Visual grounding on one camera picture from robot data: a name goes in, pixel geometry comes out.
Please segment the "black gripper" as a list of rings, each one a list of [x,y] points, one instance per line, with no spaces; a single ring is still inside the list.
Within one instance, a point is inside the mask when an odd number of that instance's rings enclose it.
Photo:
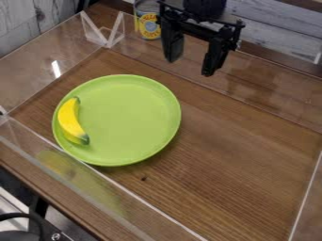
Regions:
[[[183,55],[183,36],[209,42],[202,75],[223,67],[227,52],[238,48],[246,23],[226,11],[226,0],[159,0],[161,41],[166,60]]]

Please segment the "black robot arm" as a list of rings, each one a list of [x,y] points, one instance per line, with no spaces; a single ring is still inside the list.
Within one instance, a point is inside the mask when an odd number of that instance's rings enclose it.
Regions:
[[[209,77],[225,65],[230,51],[241,42],[243,20],[226,13],[226,0],[158,0],[161,42],[166,60],[173,63],[183,55],[185,36],[209,43],[202,75]]]

